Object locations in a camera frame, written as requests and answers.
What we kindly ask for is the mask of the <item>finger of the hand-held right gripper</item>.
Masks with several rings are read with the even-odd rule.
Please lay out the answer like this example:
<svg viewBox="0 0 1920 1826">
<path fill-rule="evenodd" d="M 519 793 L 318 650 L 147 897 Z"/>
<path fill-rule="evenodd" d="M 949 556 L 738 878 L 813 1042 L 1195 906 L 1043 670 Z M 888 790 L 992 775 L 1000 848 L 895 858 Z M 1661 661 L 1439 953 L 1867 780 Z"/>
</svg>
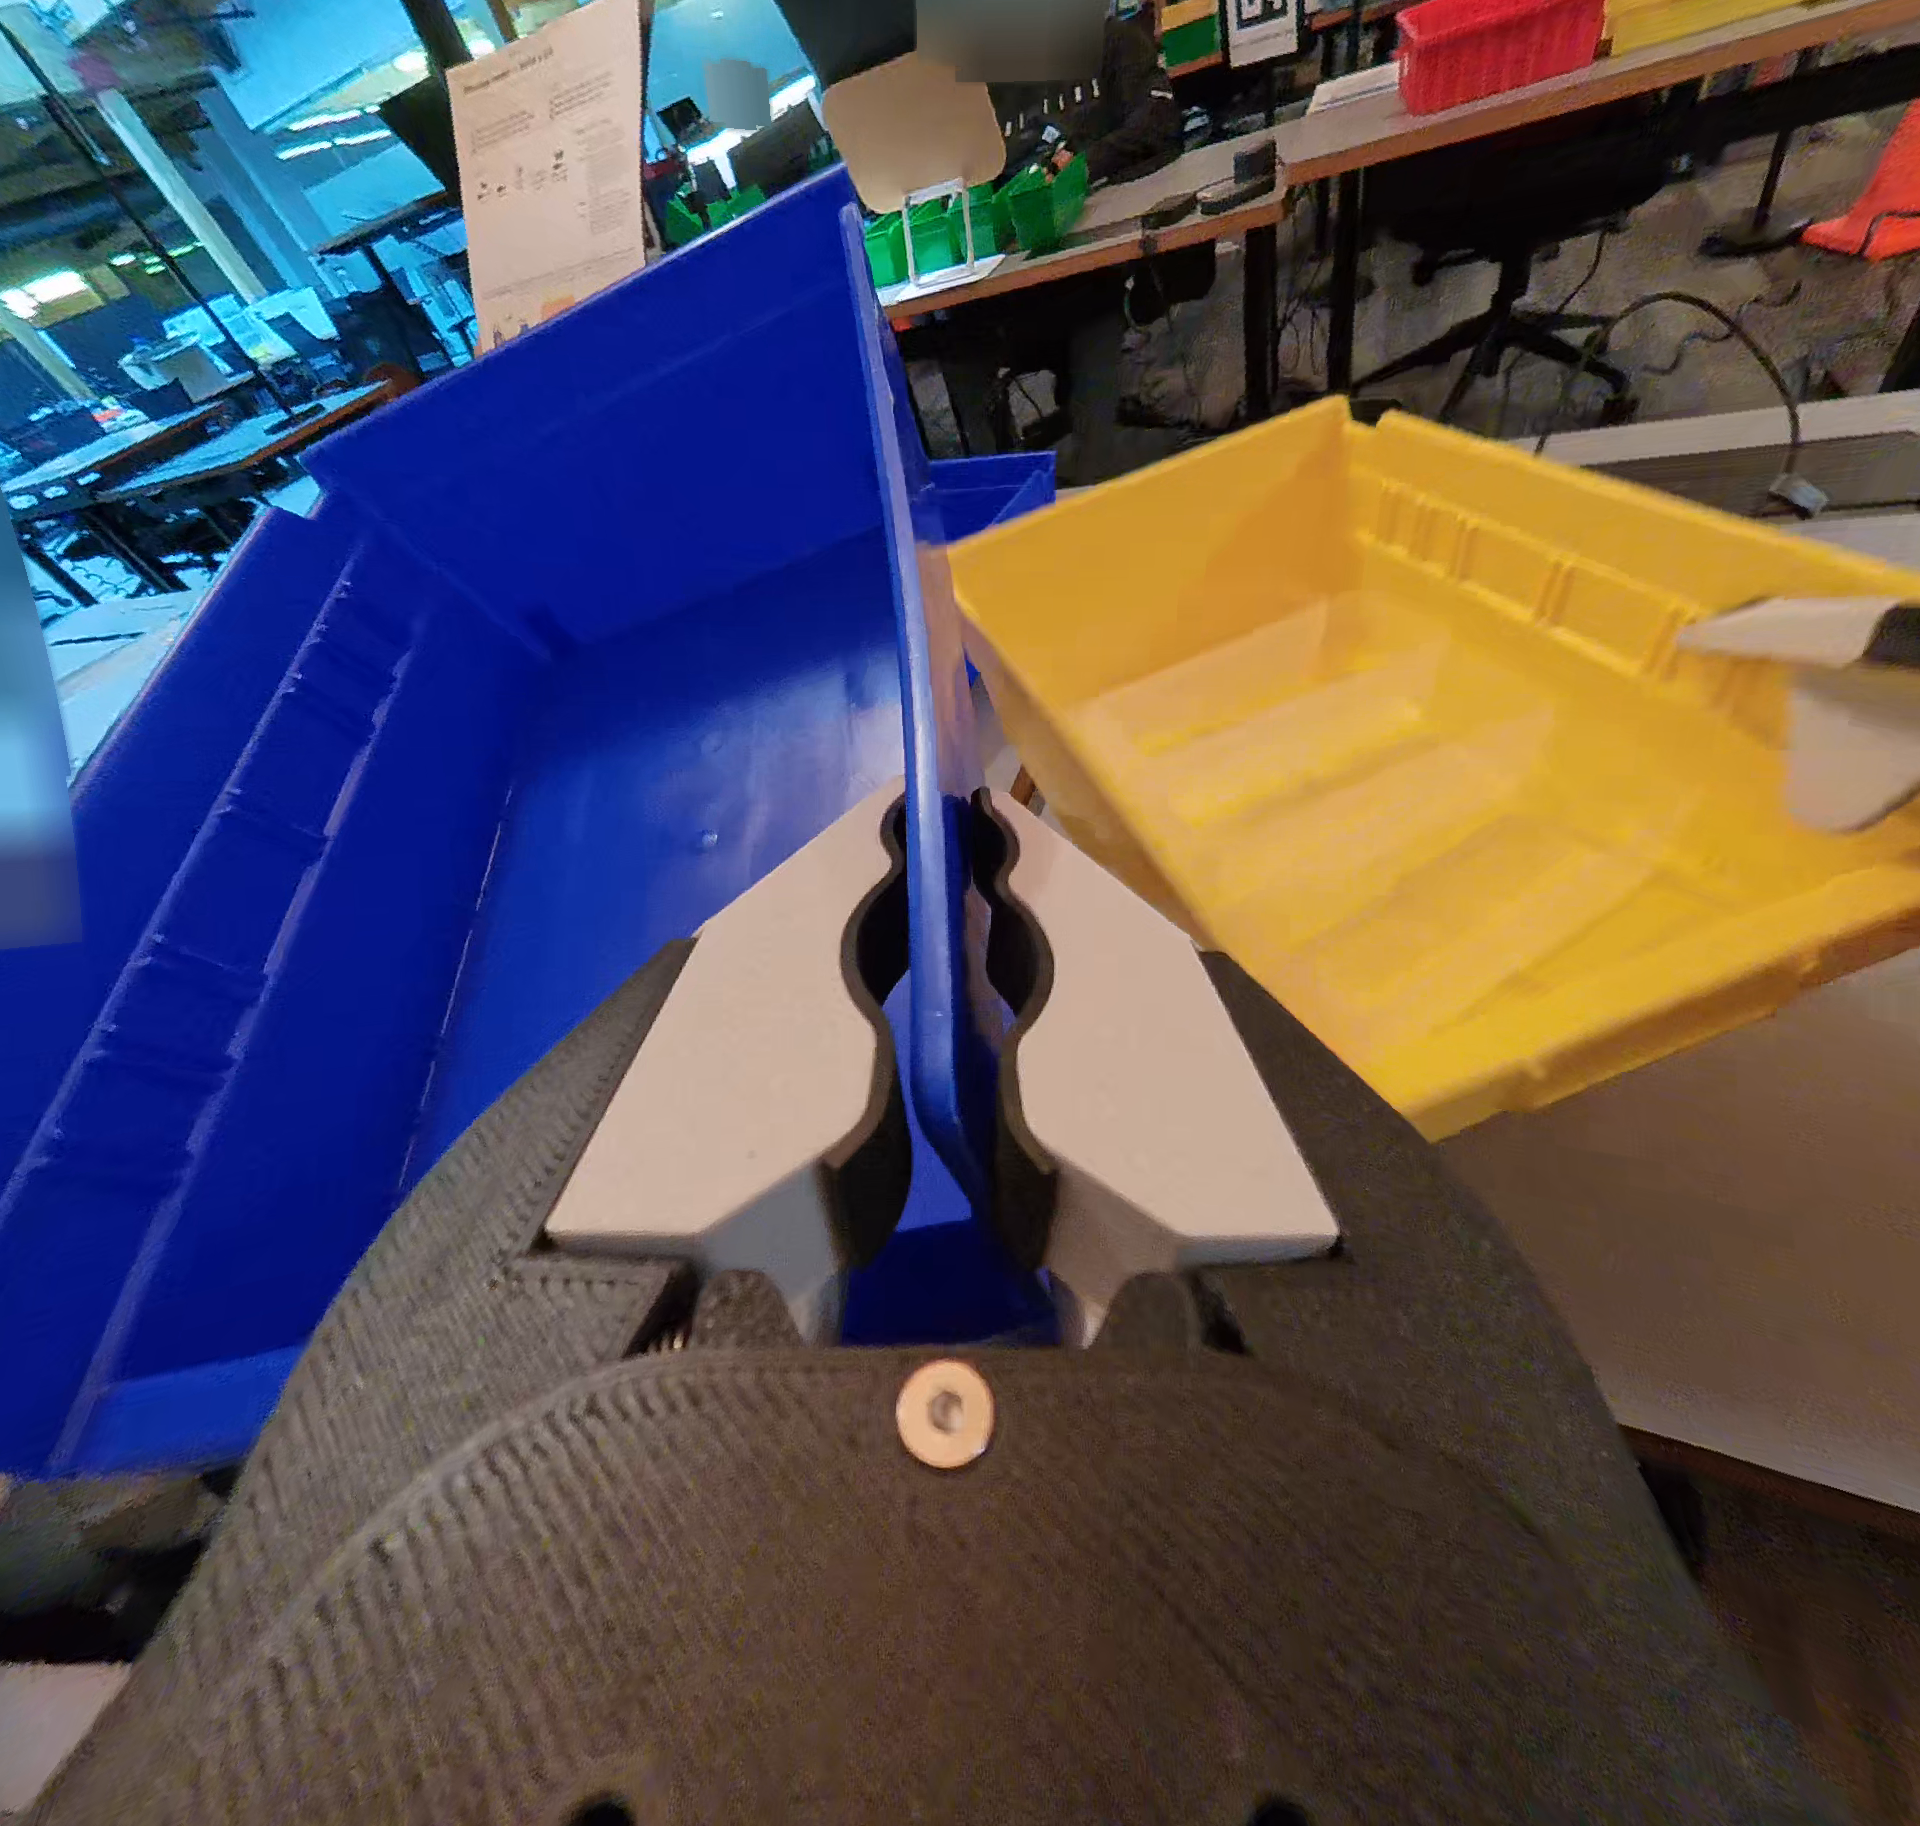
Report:
<svg viewBox="0 0 1920 1826">
<path fill-rule="evenodd" d="M 1917 794 L 1915 668 L 1803 668 L 1789 686 L 1787 815 L 1816 832 L 1852 834 Z"/>
<path fill-rule="evenodd" d="M 1682 627 L 1696 656 L 1801 668 L 1917 668 L 1917 605 L 1869 597 L 1765 597 Z"/>
</svg>

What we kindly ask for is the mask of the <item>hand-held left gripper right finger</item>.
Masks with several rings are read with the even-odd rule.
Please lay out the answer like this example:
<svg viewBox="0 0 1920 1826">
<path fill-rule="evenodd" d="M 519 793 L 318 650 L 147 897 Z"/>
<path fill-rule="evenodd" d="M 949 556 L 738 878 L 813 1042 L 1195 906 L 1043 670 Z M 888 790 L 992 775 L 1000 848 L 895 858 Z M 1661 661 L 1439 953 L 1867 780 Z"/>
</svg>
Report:
<svg viewBox="0 0 1920 1826">
<path fill-rule="evenodd" d="M 1212 953 L 1006 793 L 973 802 L 999 1054 L 989 1224 L 1096 1341 L 1142 1276 L 1336 1253 Z"/>
</svg>

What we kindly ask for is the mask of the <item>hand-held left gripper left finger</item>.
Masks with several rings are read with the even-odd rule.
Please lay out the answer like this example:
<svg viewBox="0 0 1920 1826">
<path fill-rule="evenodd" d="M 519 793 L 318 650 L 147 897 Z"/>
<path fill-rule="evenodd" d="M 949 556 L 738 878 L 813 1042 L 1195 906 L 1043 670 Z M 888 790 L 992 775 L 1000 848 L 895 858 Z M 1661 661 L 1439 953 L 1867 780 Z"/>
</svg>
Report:
<svg viewBox="0 0 1920 1826">
<path fill-rule="evenodd" d="M 905 781 L 716 913 L 543 1237 L 590 1261 L 760 1275 L 807 1343 L 907 1208 L 916 1154 L 886 1014 L 909 960 Z"/>
</svg>

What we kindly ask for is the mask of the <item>blue plastic bin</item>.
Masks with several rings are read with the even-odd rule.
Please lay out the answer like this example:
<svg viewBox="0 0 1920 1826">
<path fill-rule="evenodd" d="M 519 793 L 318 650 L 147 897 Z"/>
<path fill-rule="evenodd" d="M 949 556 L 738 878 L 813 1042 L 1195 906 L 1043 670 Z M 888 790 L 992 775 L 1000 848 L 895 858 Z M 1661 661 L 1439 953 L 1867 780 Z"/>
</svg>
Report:
<svg viewBox="0 0 1920 1826">
<path fill-rule="evenodd" d="M 905 386 L 834 168 L 305 457 L 5 951 L 5 1477 L 239 1462 L 468 1122 L 907 772 Z"/>
<path fill-rule="evenodd" d="M 946 565 L 924 572 L 919 555 L 928 551 L 940 556 L 947 549 L 981 532 L 1051 508 L 1056 482 L 1051 450 L 932 461 L 919 450 L 909 450 L 903 455 L 895 475 L 905 528 L 888 551 L 901 698 L 907 703 L 911 663 L 919 661 L 935 672 L 946 672 L 946 646 L 958 658 L 966 654 L 966 627 L 951 582 L 940 579 Z"/>
</svg>

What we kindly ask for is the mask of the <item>orange traffic cone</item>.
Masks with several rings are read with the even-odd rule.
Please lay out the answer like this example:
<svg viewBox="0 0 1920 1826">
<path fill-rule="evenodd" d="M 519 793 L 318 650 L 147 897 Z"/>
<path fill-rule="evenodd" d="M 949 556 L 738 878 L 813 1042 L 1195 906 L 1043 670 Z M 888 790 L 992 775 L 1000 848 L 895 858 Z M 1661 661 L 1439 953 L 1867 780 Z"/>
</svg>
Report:
<svg viewBox="0 0 1920 1826">
<path fill-rule="evenodd" d="M 1917 103 L 1903 114 L 1856 202 L 1809 224 L 1801 244 L 1867 261 L 1917 253 Z"/>
</svg>

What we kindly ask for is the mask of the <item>black office chair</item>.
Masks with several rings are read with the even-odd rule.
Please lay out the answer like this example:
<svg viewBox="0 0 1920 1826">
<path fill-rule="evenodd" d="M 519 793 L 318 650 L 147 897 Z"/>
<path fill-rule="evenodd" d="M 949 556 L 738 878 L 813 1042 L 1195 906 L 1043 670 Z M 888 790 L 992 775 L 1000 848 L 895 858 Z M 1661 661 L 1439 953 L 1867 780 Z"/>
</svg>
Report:
<svg viewBox="0 0 1920 1826">
<path fill-rule="evenodd" d="M 1413 371 L 1428 371 L 1461 358 L 1439 421 L 1452 419 L 1468 390 L 1493 376 L 1499 358 L 1547 359 L 1571 375 L 1593 375 L 1607 387 L 1617 412 L 1629 398 L 1629 379 L 1609 359 L 1581 353 L 1565 332 L 1597 326 L 1593 312 L 1527 307 L 1533 270 L 1565 239 L 1604 236 L 1646 203 L 1662 184 L 1659 167 L 1633 167 L 1627 158 L 1601 153 L 1552 171 L 1546 158 L 1495 158 L 1482 168 L 1383 167 L 1368 178 L 1364 195 L 1373 223 L 1400 244 L 1414 248 L 1414 280 L 1428 282 L 1447 261 L 1489 264 L 1495 285 L 1488 307 L 1449 326 L 1433 341 L 1359 375 L 1352 391 L 1362 393 Z"/>
</svg>

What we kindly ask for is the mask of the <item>long workshop table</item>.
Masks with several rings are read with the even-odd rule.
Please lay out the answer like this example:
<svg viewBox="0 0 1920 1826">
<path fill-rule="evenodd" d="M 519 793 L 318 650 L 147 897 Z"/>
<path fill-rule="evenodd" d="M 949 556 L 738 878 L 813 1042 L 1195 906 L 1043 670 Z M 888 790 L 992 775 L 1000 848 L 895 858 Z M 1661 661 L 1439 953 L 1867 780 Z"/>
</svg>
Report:
<svg viewBox="0 0 1920 1826">
<path fill-rule="evenodd" d="M 1278 131 L 1278 153 L 1289 189 L 1332 184 L 1331 304 L 1324 386 L 1342 393 L 1355 376 L 1357 267 L 1362 175 L 1385 163 L 1527 129 L 1609 105 L 1696 85 L 1716 72 L 1787 58 L 1811 46 L 1880 41 L 1915 27 L 1917 0 L 1821 0 L 1701 30 L 1577 72 L 1510 88 L 1428 115 L 1406 108 L 1400 85 L 1379 85 L 1340 105 L 1324 105 Z M 1801 69 L 1780 85 L 1714 94 L 1704 103 L 1701 133 L 1737 138 L 1896 105 L 1915 92 L 1915 45 Z"/>
<path fill-rule="evenodd" d="M 1267 137 L 1278 141 L 1282 161 L 1278 193 L 1226 216 L 1201 216 L 1195 190 L 1226 178 L 1236 149 Z M 909 328 L 943 311 L 1000 302 L 1089 274 L 1168 256 L 1190 246 L 1234 239 L 1241 244 L 1243 261 L 1244 386 L 1241 403 L 1248 419 L 1269 419 L 1279 398 L 1279 226 L 1289 205 L 1279 137 L 1282 129 L 1270 126 L 1262 133 L 1214 138 L 1187 149 L 1147 178 L 1100 186 L 1059 250 L 1000 254 L 973 278 L 954 272 L 940 274 L 928 285 L 886 287 L 878 296 L 880 308 L 891 326 Z"/>
</svg>

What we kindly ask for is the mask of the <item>red plastic basket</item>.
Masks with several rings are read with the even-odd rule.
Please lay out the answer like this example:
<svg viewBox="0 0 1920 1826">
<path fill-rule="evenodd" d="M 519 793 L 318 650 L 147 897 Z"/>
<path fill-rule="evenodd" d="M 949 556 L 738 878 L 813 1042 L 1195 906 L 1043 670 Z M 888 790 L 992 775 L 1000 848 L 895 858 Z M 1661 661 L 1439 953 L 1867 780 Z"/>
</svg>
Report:
<svg viewBox="0 0 1920 1826">
<path fill-rule="evenodd" d="M 1572 74 L 1593 61 L 1609 0 L 1422 0 L 1396 18 L 1400 96 L 1424 117 Z"/>
</svg>

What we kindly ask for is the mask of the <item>green plastic bin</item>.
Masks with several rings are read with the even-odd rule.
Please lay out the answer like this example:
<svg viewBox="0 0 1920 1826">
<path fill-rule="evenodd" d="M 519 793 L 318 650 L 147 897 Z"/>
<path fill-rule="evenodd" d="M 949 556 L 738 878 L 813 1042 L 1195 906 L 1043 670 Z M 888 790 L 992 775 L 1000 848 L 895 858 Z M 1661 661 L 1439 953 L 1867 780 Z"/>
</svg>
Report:
<svg viewBox="0 0 1920 1826">
<path fill-rule="evenodd" d="M 965 198 L 958 195 L 924 198 L 907 212 L 877 216 L 864 226 L 864 246 L 878 287 L 973 270 L 1000 256 L 1008 244 L 1006 207 L 989 186 L 970 189 Z"/>
<path fill-rule="evenodd" d="M 1032 161 L 997 189 L 997 202 L 1014 246 L 1022 254 L 1051 254 L 1075 228 L 1089 196 L 1089 167 L 1083 153 L 1063 164 Z"/>
<path fill-rule="evenodd" d="M 718 196 L 700 196 L 693 186 L 673 193 L 663 212 L 663 239 L 668 253 L 689 246 L 696 238 L 712 228 L 722 228 L 764 203 L 764 190 L 747 184 L 727 189 Z"/>
</svg>

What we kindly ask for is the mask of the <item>clear acrylic holder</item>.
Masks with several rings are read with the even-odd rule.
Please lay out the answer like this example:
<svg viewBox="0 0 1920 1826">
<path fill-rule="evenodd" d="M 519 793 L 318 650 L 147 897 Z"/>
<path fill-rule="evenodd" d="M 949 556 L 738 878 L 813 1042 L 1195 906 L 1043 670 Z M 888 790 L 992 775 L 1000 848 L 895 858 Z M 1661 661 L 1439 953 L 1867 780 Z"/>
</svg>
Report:
<svg viewBox="0 0 1920 1826">
<path fill-rule="evenodd" d="M 966 278 L 981 274 L 1006 253 L 995 184 L 946 180 L 909 190 L 903 246 L 911 285 L 954 272 Z"/>
</svg>

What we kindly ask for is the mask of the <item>dark work table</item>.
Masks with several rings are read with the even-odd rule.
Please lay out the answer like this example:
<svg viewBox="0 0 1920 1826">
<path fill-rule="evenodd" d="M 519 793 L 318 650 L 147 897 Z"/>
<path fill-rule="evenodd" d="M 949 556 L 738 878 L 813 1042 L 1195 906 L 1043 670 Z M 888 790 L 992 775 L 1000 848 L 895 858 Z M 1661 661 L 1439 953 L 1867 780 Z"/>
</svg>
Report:
<svg viewBox="0 0 1920 1826">
<path fill-rule="evenodd" d="M 5 513 L 23 555 L 82 605 L 98 595 L 82 562 L 121 567 L 141 593 L 187 590 L 191 565 L 215 572 L 271 495 L 305 474 L 305 457 L 397 398 L 373 379 L 326 391 L 294 419 L 227 421 L 221 404 L 152 419 L 28 468 L 5 483 Z"/>
</svg>

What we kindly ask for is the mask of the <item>printed instruction sheet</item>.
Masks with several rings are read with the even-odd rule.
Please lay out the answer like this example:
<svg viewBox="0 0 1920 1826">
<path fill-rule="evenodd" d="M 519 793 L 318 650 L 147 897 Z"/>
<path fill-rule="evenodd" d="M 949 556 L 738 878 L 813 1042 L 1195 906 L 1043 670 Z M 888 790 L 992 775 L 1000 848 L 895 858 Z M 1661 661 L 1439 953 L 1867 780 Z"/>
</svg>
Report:
<svg viewBox="0 0 1920 1826">
<path fill-rule="evenodd" d="M 474 353 L 641 272 L 653 0 L 592 0 L 445 74 Z"/>
</svg>

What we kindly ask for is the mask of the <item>cardboard sign stand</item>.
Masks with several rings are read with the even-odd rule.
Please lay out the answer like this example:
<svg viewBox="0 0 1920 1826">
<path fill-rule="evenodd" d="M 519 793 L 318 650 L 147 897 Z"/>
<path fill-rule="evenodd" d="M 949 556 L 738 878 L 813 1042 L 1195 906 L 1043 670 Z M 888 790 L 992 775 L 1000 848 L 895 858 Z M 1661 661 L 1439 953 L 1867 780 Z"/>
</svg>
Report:
<svg viewBox="0 0 1920 1826">
<path fill-rule="evenodd" d="M 989 88 L 912 52 L 827 85 L 820 112 L 854 195 L 869 212 L 901 210 L 935 186 L 995 181 L 1006 133 Z"/>
</svg>

